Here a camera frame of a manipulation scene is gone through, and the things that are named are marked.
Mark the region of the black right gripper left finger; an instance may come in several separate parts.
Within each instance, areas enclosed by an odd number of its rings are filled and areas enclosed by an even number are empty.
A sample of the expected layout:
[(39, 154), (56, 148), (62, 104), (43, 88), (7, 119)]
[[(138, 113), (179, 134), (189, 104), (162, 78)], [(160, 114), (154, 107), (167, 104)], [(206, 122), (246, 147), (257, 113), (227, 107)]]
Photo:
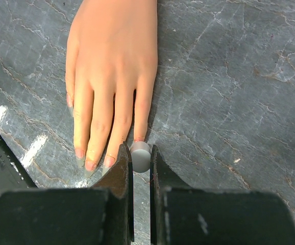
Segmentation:
[(91, 187), (0, 192), (0, 244), (131, 244), (133, 172), (126, 143)]

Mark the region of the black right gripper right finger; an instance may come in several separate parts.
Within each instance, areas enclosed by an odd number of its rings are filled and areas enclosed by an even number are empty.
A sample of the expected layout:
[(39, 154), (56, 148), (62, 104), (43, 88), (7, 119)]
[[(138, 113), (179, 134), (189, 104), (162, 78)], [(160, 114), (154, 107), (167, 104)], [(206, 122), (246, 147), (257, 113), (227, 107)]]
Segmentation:
[(276, 194), (197, 189), (151, 154), (152, 244), (295, 244), (295, 224)]

